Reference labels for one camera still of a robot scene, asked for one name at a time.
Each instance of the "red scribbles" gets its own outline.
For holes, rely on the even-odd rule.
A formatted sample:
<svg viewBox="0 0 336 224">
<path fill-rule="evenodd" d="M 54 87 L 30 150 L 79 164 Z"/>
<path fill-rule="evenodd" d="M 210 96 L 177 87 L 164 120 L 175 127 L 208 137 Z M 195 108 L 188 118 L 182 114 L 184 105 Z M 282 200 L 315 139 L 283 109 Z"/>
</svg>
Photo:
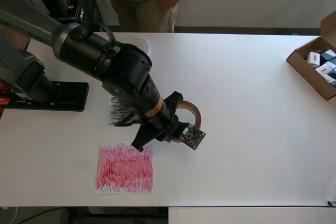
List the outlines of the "red scribbles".
<svg viewBox="0 0 336 224">
<path fill-rule="evenodd" d="M 153 147 L 142 153 L 126 144 L 101 145 L 96 194 L 150 193 L 153 188 Z"/>
</svg>

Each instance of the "white table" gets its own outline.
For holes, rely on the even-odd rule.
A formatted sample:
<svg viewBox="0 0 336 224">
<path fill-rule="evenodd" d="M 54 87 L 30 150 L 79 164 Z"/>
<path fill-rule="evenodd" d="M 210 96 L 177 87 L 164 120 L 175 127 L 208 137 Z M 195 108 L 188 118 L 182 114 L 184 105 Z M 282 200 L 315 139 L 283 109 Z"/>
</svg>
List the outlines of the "white table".
<svg viewBox="0 0 336 224">
<path fill-rule="evenodd" d="M 5 110 L 0 206 L 321 206 L 336 197 L 336 99 L 286 63 L 313 37 L 138 36 L 161 95 L 176 90 L 200 109 L 198 149 L 154 141 L 153 193 L 94 195 L 99 145 L 131 143 L 138 127 L 109 126 L 101 83 L 32 41 L 50 80 L 90 91 L 83 112 Z"/>
<path fill-rule="evenodd" d="M 169 224 L 335 224 L 336 208 L 170 207 Z"/>
</svg>

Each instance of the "robotic arm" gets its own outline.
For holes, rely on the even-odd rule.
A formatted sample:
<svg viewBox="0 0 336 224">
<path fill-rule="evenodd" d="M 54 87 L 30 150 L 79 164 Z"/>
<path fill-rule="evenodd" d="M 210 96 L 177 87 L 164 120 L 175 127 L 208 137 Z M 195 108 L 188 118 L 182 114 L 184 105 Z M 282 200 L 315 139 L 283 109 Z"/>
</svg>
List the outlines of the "robotic arm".
<svg viewBox="0 0 336 224">
<path fill-rule="evenodd" d="M 167 142 L 171 138 L 178 139 L 194 150 L 204 138 L 205 133 L 189 123 L 180 122 L 175 115 L 183 100 L 181 94 L 174 92 L 165 100 L 160 96 L 149 75 L 152 62 L 136 46 L 116 42 L 112 33 L 109 34 L 110 41 L 107 41 L 77 23 L 62 25 L 22 0 L 0 0 L 0 24 L 51 46 L 57 59 L 100 80 L 103 88 L 117 97 L 123 106 L 132 108 L 141 124 L 132 145 L 140 152 L 154 138 Z M 17 68 L 18 61 L 16 65 L 13 61 L 11 64 L 5 55 L 0 52 L 0 68 Z M 32 70 L 26 70 L 32 68 L 28 59 L 30 57 L 24 59 L 27 66 L 23 71 L 25 78 L 21 74 L 24 80 L 32 73 Z M 39 82 L 42 83 L 41 89 L 51 90 L 47 93 L 52 96 L 53 84 L 44 75 Z"/>
</svg>

